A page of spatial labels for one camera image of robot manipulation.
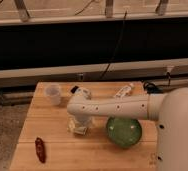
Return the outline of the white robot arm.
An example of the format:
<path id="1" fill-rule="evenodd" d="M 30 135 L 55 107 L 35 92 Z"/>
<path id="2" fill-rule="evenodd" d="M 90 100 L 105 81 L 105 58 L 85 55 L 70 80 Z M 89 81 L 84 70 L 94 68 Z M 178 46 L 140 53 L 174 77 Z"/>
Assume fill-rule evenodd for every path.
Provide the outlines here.
<path id="1" fill-rule="evenodd" d="M 169 93 L 93 100 L 78 88 L 67 111 L 82 122 L 90 116 L 113 116 L 158 123 L 156 171 L 188 171 L 188 87 Z"/>

